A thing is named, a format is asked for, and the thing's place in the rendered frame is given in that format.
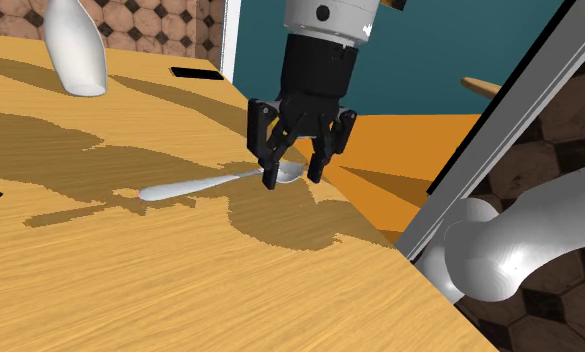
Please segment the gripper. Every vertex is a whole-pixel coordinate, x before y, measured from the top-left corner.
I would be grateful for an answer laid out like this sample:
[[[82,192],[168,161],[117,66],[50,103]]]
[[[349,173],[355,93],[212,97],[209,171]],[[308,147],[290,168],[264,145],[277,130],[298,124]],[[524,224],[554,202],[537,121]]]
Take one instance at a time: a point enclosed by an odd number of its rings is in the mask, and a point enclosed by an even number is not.
[[[348,91],[358,49],[310,36],[287,36],[279,101],[248,101],[247,148],[263,169],[262,183],[273,190],[291,136],[316,136],[307,177],[319,183],[334,154],[342,154],[357,113],[340,108]]]

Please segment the black phone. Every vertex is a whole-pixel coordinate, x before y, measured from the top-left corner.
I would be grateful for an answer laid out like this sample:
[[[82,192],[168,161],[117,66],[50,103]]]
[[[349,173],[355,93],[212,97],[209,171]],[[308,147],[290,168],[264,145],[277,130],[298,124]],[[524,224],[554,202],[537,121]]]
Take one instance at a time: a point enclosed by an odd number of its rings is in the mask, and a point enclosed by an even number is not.
[[[217,70],[186,68],[186,67],[171,67],[171,73],[175,77],[193,78],[204,80],[224,80],[224,76]]]

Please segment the silver spoon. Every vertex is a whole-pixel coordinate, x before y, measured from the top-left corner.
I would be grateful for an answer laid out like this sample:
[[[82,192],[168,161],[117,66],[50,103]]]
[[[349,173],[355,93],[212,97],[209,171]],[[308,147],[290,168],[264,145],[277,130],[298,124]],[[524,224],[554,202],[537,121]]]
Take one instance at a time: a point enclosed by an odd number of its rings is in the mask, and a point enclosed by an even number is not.
[[[276,176],[277,183],[291,183],[301,177],[306,163],[297,163],[284,161],[279,164],[278,173]],[[199,192],[208,188],[212,188],[227,182],[231,182],[240,178],[262,175],[264,170],[262,168],[254,169],[248,172],[237,174],[230,174],[224,176],[209,177],[199,180],[190,180],[184,182],[176,182],[171,184],[162,184],[141,189],[138,197],[143,201],[159,201],[190,193]]]

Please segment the pale wooden round furniture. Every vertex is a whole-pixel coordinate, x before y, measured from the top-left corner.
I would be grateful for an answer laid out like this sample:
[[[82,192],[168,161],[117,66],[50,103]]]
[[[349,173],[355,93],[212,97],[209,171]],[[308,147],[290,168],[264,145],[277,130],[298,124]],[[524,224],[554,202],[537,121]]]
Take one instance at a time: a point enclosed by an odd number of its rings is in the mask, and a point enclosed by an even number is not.
[[[468,90],[488,99],[493,99],[502,88],[501,85],[497,85],[491,82],[487,82],[472,77],[463,77],[460,80],[460,83],[463,87],[467,88]]]

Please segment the light wooden table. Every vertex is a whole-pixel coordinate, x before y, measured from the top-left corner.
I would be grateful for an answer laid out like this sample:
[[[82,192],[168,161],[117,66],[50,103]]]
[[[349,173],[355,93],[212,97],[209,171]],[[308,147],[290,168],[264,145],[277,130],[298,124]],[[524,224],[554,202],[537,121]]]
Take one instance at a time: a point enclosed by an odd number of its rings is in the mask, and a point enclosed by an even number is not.
[[[111,49],[66,94],[0,36],[0,352],[496,352],[330,183],[249,176],[245,98],[208,62]]]

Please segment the white vase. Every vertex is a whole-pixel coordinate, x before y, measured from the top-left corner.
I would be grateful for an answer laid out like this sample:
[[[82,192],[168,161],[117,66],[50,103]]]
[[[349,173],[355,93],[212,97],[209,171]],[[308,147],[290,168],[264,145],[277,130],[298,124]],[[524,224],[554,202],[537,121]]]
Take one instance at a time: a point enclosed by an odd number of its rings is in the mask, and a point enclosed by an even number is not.
[[[49,0],[44,41],[53,68],[74,96],[97,97],[108,90],[105,47],[95,22],[78,0]]]

